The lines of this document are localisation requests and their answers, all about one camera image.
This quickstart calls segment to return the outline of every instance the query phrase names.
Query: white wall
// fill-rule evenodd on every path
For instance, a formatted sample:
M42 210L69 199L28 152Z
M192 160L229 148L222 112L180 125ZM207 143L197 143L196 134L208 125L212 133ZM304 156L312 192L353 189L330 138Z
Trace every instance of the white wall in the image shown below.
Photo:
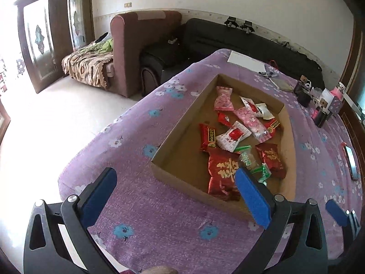
M125 9L124 3L132 2ZM341 75L349 54L353 15L343 0L93 0L94 17L146 8L210 11L246 19L315 54Z

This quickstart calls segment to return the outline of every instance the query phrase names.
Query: smartphone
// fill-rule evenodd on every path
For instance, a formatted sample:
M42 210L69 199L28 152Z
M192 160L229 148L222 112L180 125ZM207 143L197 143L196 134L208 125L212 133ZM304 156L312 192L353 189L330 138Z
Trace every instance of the smartphone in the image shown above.
M345 156L346 156L347 165L349 166L349 169L350 169L351 179L352 180L359 180L360 175L357 173L355 158L354 158L354 154L352 152L352 149L349 148L347 145L345 145L344 146L344 153L345 153Z

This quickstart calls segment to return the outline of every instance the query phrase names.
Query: paper sheet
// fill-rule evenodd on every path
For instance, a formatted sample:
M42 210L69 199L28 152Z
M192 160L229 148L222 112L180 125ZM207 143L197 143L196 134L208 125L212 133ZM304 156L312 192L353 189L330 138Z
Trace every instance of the paper sheet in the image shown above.
M246 56L244 54L237 53L235 51L231 52L231 55L229 56L227 62L250 69L251 71L256 73L266 72L264 63L255 60L253 58L250 58L249 56Z

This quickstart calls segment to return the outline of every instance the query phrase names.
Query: blue foam pad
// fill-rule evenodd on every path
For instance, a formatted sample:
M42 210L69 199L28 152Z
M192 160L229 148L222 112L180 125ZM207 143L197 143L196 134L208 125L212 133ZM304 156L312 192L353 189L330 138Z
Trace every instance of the blue foam pad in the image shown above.
M339 226L347 226L347 214L337 205L334 200L329 200L326 203L326 210Z
M81 225L84 228L93 226L117 183L116 171L110 168L99 185L93 190L88 200L82 206L80 217Z
M242 168L236 171L235 182L256 223L267 229L271 221L269 203L267 203Z

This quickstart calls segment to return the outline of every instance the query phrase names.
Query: metal screw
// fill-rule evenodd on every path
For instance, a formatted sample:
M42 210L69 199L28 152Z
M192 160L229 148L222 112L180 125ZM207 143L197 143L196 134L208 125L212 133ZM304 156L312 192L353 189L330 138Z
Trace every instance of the metal screw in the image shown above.
M316 206L317 201L315 199L309 199L309 204L311 204L312 206Z
M75 202L77 200L77 196L76 195L71 195L67 198L67 201L69 202Z
M277 194L277 195L275 195L274 199L277 202L282 202L282 201L284 201L284 196L280 195L280 194Z
M35 202L35 206L37 206L37 207L41 207L42 205L43 205L43 200L37 200Z

